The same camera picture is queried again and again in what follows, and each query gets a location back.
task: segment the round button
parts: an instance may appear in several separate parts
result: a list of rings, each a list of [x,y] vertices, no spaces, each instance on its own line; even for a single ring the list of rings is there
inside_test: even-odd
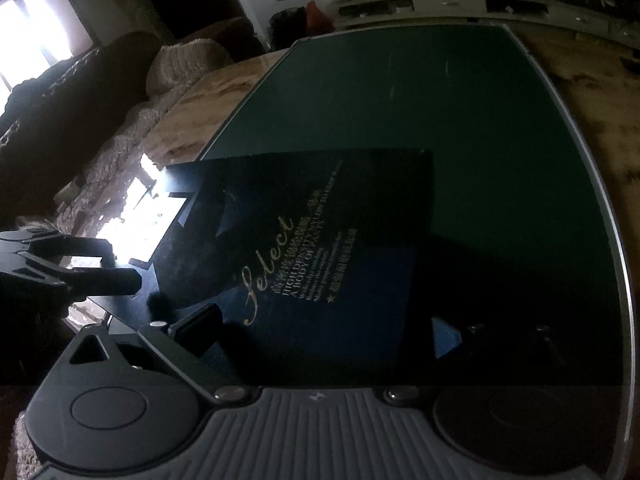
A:
[[[232,403],[244,400],[248,392],[242,386],[220,386],[214,396],[220,402]]]
[[[386,394],[392,401],[403,402],[417,399],[420,396],[420,388],[410,384],[400,384],[399,386],[390,387]]]
[[[107,387],[80,395],[71,405],[71,415],[93,430],[116,430],[138,420],[146,410],[146,400],[128,388]]]

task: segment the window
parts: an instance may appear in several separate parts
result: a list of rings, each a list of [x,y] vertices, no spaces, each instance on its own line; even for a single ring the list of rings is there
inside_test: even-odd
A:
[[[60,0],[51,0],[56,4]],[[62,7],[71,9],[68,0]],[[69,12],[67,8],[59,13]],[[65,27],[46,0],[3,0],[0,2],[0,114],[12,89],[73,54]],[[78,23],[75,14],[72,17]],[[91,45],[86,31],[83,46]]]

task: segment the ribbed gray surface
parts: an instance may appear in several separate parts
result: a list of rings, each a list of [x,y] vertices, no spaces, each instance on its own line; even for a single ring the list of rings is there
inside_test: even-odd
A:
[[[45,468],[36,478],[79,477]],[[460,455],[433,433],[420,412],[387,406],[371,390],[267,388],[251,406],[216,412],[181,455],[122,478],[484,480],[514,475]],[[545,478],[598,476],[583,467]]]

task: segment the circular pad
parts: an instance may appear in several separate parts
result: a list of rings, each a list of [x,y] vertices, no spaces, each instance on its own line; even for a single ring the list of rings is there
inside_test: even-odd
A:
[[[604,412],[586,386],[444,388],[433,416],[444,439],[488,465],[551,474],[581,465],[601,439]]]
[[[74,419],[94,430],[124,428],[145,410],[145,397],[128,388],[96,388],[77,397],[71,405]]]

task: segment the sunlight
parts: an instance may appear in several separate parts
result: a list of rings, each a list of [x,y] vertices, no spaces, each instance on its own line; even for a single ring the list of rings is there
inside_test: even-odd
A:
[[[15,87],[49,68],[33,28],[13,0],[0,6],[0,30],[0,72],[9,85]]]
[[[158,180],[160,177],[160,170],[156,167],[156,165],[151,161],[146,153],[142,154],[142,158],[140,159],[140,166],[142,169],[146,171],[146,174],[150,176],[153,180]]]
[[[9,100],[9,95],[11,95],[9,89],[4,84],[0,84],[0,114],[4,112],[4,106]]]
[[[149,164],[158,171],[151,161]],[[120,264],[126,264],[131,258],[148,262],[185,201],[185,198],[152,195],[135,178],[127,189],[120,217],[109,220],[97,238],[111,243]]]
[[[71,50],[68,39],[55,12],[44,0],[24,0],[24,3],[27,5],[31,26],[40,43],[53,54],[56,60],[69,59]]]

